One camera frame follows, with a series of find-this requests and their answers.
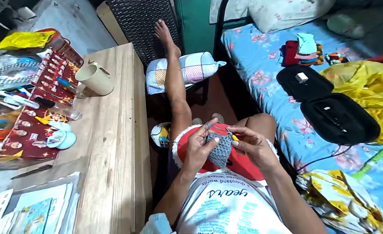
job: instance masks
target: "wooden desk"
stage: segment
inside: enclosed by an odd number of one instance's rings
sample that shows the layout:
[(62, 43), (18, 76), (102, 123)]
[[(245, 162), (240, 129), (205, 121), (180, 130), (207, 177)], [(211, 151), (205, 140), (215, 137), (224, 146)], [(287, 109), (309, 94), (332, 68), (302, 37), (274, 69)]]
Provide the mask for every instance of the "wooden desk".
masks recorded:
[(115, 89), (104, 97), (76, 100), (83, 118), (70, 122), (77, 135), (75, 145), (54, 161), (18, 170), (20, 174), (54, 164), (47, 171), (14, 179), (9, 187), (22, 189), (80, 172), (75, 233), (139, 233), (152, 211), (142, 63), (132, 43), (84, 59), (86, 64), (90, 60), (102, 65), (114, 77)]

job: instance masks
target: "gray yarn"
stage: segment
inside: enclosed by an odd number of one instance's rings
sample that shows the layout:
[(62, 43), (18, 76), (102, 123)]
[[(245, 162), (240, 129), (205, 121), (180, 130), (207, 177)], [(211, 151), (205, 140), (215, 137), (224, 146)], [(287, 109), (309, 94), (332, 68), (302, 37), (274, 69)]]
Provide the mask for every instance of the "gray yarn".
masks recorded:
[(209, 133), (206, 142), (210, 141), (212, 138), (215, 137), (218, 137), (220, 141), (218, 146), (216, 146), (212, 151), (210, 151), (208, 158), (216, 166), (220, 168), (225, 168), (226, 162), (228, 161), (230, 152), (232, 150), (232, 135), (227, 134), (226, 136), (219, 136), (213, 133)]

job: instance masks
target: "yellow plastic bag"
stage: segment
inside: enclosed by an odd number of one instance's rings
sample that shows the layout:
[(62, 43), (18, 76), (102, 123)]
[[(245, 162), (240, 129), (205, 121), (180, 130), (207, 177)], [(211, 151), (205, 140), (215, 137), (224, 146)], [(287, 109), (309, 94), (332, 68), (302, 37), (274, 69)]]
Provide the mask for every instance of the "yellow plastic bag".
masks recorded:
[(18, 50), (23, 48), (43, 48), (55, 31), (15, 32), (0, 42), (0, 50)]
[(383, 64), (356, 61), (337, 64), (320, 74), (334, 84), (333, 93), (343, 93), (363, 107), (381, 126), (376, 142), (383, 143)]

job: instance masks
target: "white pillow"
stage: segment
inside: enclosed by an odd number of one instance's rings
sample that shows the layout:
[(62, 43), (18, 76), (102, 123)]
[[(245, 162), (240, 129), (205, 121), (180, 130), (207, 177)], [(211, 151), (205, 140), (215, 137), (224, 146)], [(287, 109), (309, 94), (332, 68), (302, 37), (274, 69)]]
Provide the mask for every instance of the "white pillow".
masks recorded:
[(262, 33), (292, 28), (326, 14), (336, 0), (252, 0), (249, 14)]
[[(214, 75), (226, 62), (213, 60), (209, 52), (181, 56), (179, 58), (183, 81), (186, 87)], [(157, 59), (149, 63), (145, 81), (148, 94), (165, 92), (167, 59)]]
[[(226, 5), (224, 20), (233, 20), (246, 17), (248, 15), (248, 4), (251, 0), (229, 0)], [(216, 24), (220, 3), (222, 0), (210, 1), (210, 17), (209, 24)]]

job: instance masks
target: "black bag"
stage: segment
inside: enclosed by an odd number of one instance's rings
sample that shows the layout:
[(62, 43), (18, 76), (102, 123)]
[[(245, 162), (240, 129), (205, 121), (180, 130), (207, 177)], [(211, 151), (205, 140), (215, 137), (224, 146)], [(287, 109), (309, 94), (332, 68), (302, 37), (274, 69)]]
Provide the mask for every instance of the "black bag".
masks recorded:
[[(298, 73), (308, 80), (299, 83)], [(291, 66), (277, 75), (277, 81), (288, 95), (301, 102), (301, 111), (314, 130), (326, 141), (338, 145), (356, 145), (374, 141), (381, 128), (359, 104), (341, 93), (308, 66)]]

